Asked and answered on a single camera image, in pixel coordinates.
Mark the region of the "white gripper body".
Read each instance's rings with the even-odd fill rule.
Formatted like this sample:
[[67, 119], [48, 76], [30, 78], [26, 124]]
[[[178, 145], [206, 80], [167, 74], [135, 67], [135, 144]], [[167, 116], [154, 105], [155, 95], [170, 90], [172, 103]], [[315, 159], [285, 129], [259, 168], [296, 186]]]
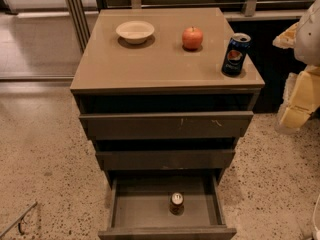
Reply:
[[320, 107], [320, 72], [317, 67], [308, 66], [302, 72], [303, 108], [312, 114]]

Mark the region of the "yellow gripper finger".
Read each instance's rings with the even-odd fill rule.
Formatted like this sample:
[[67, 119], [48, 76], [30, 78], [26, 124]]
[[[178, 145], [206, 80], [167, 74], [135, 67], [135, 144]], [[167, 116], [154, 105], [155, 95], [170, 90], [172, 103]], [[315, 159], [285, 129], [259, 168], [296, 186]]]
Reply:
[[296, 40], [296, 30], [297, 23], [294, 23], [289, 28], [287, 28], [284, 32], [278, 35], [272, 42], [275, 47], [288, 49], [293, 48]]
[[303, 108], [302, 72], [290, 73], [283, 93], [283, 104], [279, 110], [279, 125], [287, 129], [299, 129], [310, 118]]

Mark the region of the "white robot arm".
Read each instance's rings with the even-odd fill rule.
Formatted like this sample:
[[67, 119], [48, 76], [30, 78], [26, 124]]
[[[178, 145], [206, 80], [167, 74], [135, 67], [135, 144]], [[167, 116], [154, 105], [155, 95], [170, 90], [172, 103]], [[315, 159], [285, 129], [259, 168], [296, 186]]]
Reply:
[[276, 130], [283, 134], [297, 132], [320, 107], [320, 0], [300, 20], [273, 40], [278, 48], [292, 48], [296, 60], [306, 68], [290, 73], [277, 114]]

